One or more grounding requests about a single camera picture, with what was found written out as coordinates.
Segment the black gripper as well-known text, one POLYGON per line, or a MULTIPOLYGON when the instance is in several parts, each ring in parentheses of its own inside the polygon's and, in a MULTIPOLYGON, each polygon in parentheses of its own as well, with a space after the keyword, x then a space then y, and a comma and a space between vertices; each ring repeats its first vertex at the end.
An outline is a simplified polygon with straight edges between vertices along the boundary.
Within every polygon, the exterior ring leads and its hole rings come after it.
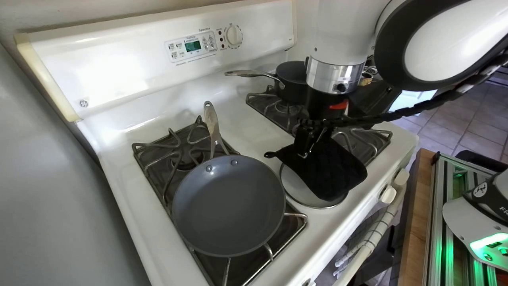
POLYGON ((298 119, 293 146, 298 154, 309 154, 319 140, 328 132, 325 121, 347 111, 346 95, 330 95, 314 89, 306 92, 305 113, 298 119))

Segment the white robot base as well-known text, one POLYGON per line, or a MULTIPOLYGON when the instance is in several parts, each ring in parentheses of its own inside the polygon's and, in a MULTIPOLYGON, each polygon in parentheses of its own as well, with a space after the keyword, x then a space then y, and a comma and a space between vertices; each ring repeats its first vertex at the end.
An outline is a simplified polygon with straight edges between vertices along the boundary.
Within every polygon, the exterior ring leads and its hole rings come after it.
POLYGON ((508 170, 446 202, 443 218, 476 260, 508 270, 508 170))

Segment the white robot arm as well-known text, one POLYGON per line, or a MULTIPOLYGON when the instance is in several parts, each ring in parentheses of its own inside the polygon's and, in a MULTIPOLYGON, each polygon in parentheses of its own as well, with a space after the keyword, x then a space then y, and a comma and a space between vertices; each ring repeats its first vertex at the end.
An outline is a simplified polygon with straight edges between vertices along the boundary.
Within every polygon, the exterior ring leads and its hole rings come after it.
POLYGON ((355 90, 371 62, 384 82, 438 90, 384 114, 328 119, 316 111, 297 129, 306 156, 330 127, 378 124, 432 109, 467 94, 506 62, 508 0, 316 0, 306 86, 324 102, 355 90))

